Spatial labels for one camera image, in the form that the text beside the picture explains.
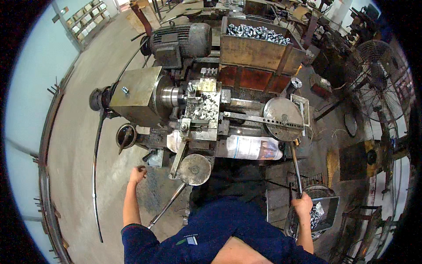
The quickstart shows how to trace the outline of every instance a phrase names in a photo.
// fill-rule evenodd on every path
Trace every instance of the fan guard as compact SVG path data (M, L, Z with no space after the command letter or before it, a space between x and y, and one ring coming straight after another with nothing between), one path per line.
M358 46L346 62L346 82L352 100L367 117L390 122L403 115L412 87L403 82L407 67L383 41L371 40Z

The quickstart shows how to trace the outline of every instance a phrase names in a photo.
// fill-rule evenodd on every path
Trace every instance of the shirt logo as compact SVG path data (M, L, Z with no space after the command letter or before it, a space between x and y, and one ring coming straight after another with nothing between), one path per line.
M179 242L177 242L177 243L176 243L176 245L183 244L185 241L187 241L187 243L188 243L189 245L198 245L198 242L196 241L196 237L195 237L195 235L188 235L188 236L185 236L185 238L184 238L184 239L182 239L182 240L180 240Z

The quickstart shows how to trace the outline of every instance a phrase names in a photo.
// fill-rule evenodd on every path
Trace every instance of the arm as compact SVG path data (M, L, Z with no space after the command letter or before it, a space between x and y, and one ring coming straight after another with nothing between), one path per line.
M302 194L301 199L292 200L292 205L299 216L299 235L296 244L302 246L309 253L314 253L314 243L311 236L311 198L306 194Z
M127 184L126 197L123 203L123 226L132 223L142 224L139 215L138 198L136 197L136 185L146 178L145 166L132 169L129 183Z

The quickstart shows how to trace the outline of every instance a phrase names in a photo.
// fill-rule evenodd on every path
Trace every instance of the navy blue shirt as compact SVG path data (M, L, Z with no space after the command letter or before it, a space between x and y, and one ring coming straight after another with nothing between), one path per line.
M241 239L273 263L327 263L266 222L253 203L228 197L191 213L189 224L161 243L144 226L124 227L124 262L211 263L230 237Z

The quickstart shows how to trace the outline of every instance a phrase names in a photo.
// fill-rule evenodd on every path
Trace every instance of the metal bar with holes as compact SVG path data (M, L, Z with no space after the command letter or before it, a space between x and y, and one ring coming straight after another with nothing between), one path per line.
M300 130L305 129L305 126L300 125L300 124L292 124L292 123L288 123L288 122L278 121L278 120L275 120L275 119L256 117L256 116L247 115L247 114L224 112L224 117L237 118L237 119L248 120L248 121L253 121L253 122L258 122L258 123L264 123L264 124L268 124L268 125L279 125L279 126L284 126L284 127L288 127L288 128L296 128L296 129L300 129Z

